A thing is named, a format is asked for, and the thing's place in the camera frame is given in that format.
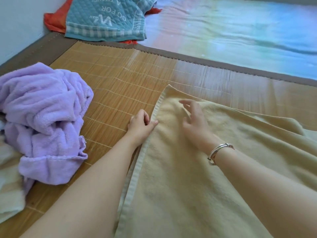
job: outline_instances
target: bracelet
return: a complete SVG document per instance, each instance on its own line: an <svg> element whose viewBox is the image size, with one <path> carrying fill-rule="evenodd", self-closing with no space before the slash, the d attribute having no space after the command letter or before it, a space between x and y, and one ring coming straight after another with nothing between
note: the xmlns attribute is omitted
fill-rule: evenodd
<svg viewBox="0 0 317 238"><path fill-rule="evenodd" d="M208 158L207 158L210 165L216 165L216 163L215 163L215 158L214 158L214 157L215 157L216 153L217 153L220 149L225 148L225 147L235 149L232 144L228 144L228 143L221 144L221 145L219 145L218 147L214 148L214 150L210 153L210 155L209 155Z"/></svg>

